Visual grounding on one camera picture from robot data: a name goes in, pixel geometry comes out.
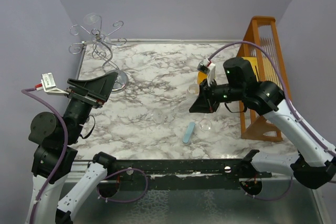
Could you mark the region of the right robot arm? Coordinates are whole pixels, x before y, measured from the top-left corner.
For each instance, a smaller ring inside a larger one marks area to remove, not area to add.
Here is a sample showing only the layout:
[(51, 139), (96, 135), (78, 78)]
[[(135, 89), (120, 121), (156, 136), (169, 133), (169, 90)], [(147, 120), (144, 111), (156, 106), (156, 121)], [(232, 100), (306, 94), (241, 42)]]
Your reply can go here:
[[(231, 58), (223, 64), (227, 84), (217, 84), (212, 76), (215, 65), (207, 59), (200, 62), (198, 71), (207, 75), (199, 84), (199, 94), (189, 109), (191, 113), (214, 113), (221, 103), (240, 101), (275, 125), (296, 147), (294, 155), (271, 155), (259, 150), (250, 151), (241, 162), (246, 177), (259, 172), (294, 177), (299, 183), (317, 189), (335, 176), (335, 146), (323, 140), (303, 118), (299, 118), (285, 94), (271, 81), (258, 81), (248, 60)], [(323, 149), (313, 137), (322, 140)]]

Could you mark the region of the clear wine glass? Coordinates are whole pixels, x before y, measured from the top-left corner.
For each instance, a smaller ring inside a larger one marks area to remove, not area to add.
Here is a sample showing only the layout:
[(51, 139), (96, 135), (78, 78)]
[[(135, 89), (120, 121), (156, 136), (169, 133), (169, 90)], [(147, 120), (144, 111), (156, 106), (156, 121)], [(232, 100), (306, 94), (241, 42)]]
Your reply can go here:
[(102, 18), (97, 13), (89, 13), (83, 18), (83, 22), (87, 25), (93, 25), (101, 22)]
[(199, 85), (197, 83), (193, 83), (188, 86), (186, 90), (186, 98), (187, 99), (196, 99), (199, 95)]
[(200, 120), (198, 125), (202, 131), (210, 131), (212, 129), (212, 123), (209, 119)]
[(153, 109), (152, 110), (152, 120), (155, 124), (163, 124), (173, 121), (174, 116), (169, 109)]

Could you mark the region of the yellow plastic wine glass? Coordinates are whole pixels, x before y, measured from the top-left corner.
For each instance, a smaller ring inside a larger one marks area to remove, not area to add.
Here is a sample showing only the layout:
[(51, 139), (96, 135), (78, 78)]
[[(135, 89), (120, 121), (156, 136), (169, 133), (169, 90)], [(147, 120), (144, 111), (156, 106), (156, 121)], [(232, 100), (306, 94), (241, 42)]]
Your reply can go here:
[(201, 84), (206, 79), (207, 79), (207, 74), (199, 71), (197, 74), (197, 84)]

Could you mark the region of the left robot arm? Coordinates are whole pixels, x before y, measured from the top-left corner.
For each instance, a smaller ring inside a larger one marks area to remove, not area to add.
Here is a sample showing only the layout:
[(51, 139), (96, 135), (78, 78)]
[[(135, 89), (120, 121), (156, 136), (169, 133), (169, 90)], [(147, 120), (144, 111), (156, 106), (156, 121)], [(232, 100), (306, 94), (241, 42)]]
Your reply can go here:
[[(67, 90), (57, 88), (52, 73), (44, 73), (41, 83), (22, 93), (45, 105), (49, 111), (39, 113), (30, 124), (28, 139), (37, 144), (32, 165), (33, 193), (26, 223), (72, 223), (79, 208), (92, 190), (103, 180), (115, 175), (116, 158), (100, 152), (79, 182), (63, 198), (63, 185), (70, 173), (77, 150), (71, 148), (80, 138), (82, 128), (92, 109), (108, 100), (118, 77), (116, 72), (91, 80), (68, 79)], [(64, 95), (69, 103), (63, 115), (50, 104), (32, 94)]]

